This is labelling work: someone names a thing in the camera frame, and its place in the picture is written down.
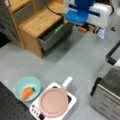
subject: teal bowl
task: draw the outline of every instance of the teal bowl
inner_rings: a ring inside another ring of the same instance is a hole
[[[26,100],[22,100],[22,92],[27,87],[32,87],[35,89],[35,91]],[[34,100],[40,94],[40,91],[41,91],[40,80],[38,80],[37,78],[33,76],[28,76],[28,77],[24,77],[20,79],[13,88],[15,97],[21,101]]]

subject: gray floor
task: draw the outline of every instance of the gray floor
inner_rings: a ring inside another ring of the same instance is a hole
[[[114,45],[112,41],[75,29],[68,39],[41,59],[9,43],[0,49],[0,81],[13,91],[20,78],[35,76],[41,81],[43,91],[51,82],[62,84],[72,76],[69,91],[78,101],[64,120],[106,120],[90,106],[89,94],[95,79],[111,69],[105,56]]]

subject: toaster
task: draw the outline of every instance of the toaster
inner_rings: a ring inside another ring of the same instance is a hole
[[[111,57],[119,46],[120,41],[107,54],[113,67],[104,78],[97,78],[91,92],[91,106],[110,120],[120,120],[120,59]]]

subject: pink pan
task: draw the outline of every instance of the pink pan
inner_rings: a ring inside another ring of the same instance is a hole
[[[69,77],[61,88],[51,88],[42,93],[39,99],[39,109],[47,117],[55,118],[62,115],[68,108],[67,89],[72,83]]]

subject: pan handle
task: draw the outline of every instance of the pan handle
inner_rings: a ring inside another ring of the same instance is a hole
[[[112,54],[117,50],[117,48],[120,46],[120,41],[112,48],[112,50],[106,55],[106,61],[111,64],[115,65],[117,62],[115,59],[113,59],[111,56]]]
[[[62,84],[62,87],[67,90],[72,84],[72,77],[68,77],[68,79]]]

